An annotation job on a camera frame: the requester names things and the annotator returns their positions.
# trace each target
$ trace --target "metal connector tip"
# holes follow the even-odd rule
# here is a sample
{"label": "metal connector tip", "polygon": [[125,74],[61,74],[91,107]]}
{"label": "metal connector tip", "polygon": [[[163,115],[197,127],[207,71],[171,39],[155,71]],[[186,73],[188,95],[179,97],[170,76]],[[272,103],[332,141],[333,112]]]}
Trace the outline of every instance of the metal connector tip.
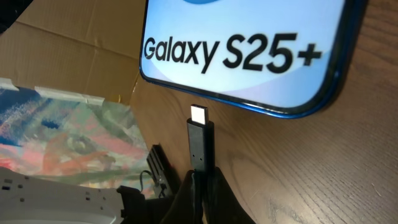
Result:
{"label": "metal connector tip", "polygon": [[209,122],[207,107],[191,105],[191,119],[196,123],[206,125]]}

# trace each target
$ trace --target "wooden table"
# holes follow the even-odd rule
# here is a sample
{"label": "wooden table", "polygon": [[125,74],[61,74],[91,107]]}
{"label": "wooden table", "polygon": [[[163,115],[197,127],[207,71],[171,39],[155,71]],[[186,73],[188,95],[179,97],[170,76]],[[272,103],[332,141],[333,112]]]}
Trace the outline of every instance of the wooden table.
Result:
{"label": "wooden table", "polygon": [[139,79],[148,146],[190,169],[190,105],[210,109],[216,165],[256,223],[398,223],[398,1],[370,1],[348,79],[325,111],[284,120]]}

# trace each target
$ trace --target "wire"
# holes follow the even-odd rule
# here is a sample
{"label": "wire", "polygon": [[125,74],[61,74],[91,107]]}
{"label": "wire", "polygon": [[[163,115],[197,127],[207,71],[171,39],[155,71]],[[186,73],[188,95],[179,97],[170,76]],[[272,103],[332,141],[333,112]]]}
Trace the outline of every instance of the wire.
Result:
{"label": "wire", "polygon": [[142,171],[142,172],[139,174],[139,183],[141,184],[141,192],[144,190],[144,184],[142,183],[142,175],[143,175],[144,173],[150,175],[150,177],[152,178],[152,180],[154,180],[154,182],[155,182],[154,176],[152,175],[152,173],[151,173],[150,171],[148,171],[148,170]]}

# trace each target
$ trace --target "cardboard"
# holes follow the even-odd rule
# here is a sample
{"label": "cardboard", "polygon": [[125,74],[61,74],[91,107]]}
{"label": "cardboard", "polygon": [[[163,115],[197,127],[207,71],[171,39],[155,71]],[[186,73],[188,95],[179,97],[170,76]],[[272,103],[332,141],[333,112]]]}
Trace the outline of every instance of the cardboard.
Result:
{"label": "cardboard", "polygon": [[145,0],[34,0],[0,36],[0,77],[128,104]]}

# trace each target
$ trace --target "blue smartphone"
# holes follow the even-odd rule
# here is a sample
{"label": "blue smartphone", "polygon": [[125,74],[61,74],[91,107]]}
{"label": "blue smartphone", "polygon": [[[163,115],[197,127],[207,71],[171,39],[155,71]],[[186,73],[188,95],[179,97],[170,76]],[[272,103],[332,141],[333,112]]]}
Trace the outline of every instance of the blue smartphone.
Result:
{"label": "blue smartphone", "polygon": [[330,103],[364,0],[147,0],[140,71],[152,83],[280,118]]}

